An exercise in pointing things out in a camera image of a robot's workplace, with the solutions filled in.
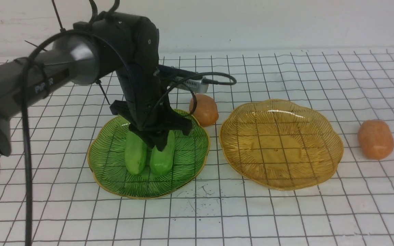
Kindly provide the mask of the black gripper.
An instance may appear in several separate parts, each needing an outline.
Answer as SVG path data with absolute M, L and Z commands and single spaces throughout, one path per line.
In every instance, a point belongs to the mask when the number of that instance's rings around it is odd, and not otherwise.
M 147 17 L 113 14 L 124 34 L 126 68 L 118 70 L 127 109 L 119 114 L 130 122 L 130 130 L 151 149 L 163 151 L 170 130 L 189 135 L 192 121 L 176 113 L 169 104 L 166 86 L 155 76 L 159 65 L 159 30 Z

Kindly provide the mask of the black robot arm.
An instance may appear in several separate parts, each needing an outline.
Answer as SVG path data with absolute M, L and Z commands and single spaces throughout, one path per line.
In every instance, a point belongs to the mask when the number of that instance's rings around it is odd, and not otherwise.
M 171 108 L 157 76 L 158 45 L 159 30 L 147 17 L 112 13 L 54 35 L 51 50 L 0 65 L 0 154 L 11 154 L 10 120 L 22 110 L 69 81 L 91 85 L 112 72 L 125 101 L 114 101 L 111 113 L 129 121 L 150 148 L 163 150 L 170 130 L 189 135 L 191 120 Z

